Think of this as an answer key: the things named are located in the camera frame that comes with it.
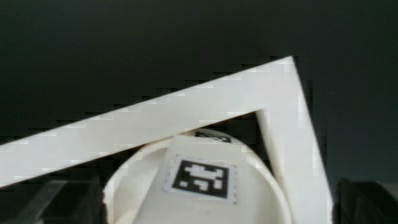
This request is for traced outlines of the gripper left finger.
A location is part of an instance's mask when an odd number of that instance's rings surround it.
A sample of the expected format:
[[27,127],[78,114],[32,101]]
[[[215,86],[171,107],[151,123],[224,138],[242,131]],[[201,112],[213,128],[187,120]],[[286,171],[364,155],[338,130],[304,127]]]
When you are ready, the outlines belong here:
[[0,224],[107,224],[99,178],[51,180]]

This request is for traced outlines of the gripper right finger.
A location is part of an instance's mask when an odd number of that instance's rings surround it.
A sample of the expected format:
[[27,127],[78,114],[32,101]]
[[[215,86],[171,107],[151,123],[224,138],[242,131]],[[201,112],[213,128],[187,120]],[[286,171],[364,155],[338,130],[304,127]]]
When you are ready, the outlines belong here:
[[398,183],[339,181],[332,224],[398,224]]

